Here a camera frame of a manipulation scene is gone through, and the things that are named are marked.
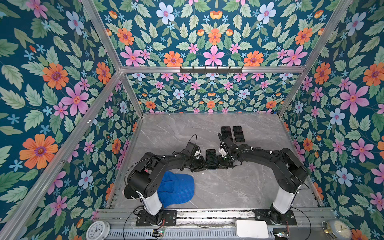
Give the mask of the blue-edged smartphone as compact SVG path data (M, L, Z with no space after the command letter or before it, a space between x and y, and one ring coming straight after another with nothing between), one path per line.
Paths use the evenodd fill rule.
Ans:
M214 149L206 150L206 166L207 169L213 170L218 168L217 151Z

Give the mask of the pink-edged smartphone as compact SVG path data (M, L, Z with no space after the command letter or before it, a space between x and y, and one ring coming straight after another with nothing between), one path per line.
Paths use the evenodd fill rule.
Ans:
M241 126L233 126L233 133L237 143L243 143L245 141L245 136Z

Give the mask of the silver-edged smartphone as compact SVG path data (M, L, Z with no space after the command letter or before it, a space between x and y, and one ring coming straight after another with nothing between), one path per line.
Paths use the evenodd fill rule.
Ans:
M233 141L233 134L230 126L222 126L221 135L223 140L230 139L231 141Z

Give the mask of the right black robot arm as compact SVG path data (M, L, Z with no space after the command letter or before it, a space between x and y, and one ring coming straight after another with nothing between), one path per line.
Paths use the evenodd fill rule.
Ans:
M246 144L238 146L230 138L225 139L220 133L218 137L219 153L222 155L225 167L233 168L234 162L250 162L268 167L273 171L279 190L267 218L274 225L284 223L300 187L305 184L308 177L308 172L301 160L288 148L271 151Z

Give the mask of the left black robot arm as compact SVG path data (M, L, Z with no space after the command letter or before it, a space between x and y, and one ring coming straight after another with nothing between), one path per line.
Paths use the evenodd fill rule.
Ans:
M140 199L150 216L157 216L163 209L158 189L167 171L189 169L191 172L203 170L205 160L201 148L192 142L180 152L170 155L156 155L147 152L125 176L123 195L126 199Z

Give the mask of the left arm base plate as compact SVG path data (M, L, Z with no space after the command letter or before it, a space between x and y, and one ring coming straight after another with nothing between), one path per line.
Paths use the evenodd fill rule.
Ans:
M160 210L156 215L151 215L145 210L140 210L136 226L137 227L160 227L175 226L177 221L176 210Z

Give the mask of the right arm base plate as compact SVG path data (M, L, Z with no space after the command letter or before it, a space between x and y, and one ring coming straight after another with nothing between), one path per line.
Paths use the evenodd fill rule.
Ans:
M292 210L285 214L281 214L277 210L271 209L253 209L257 221L265 221L267 225L273 226L296 226L297 221Z

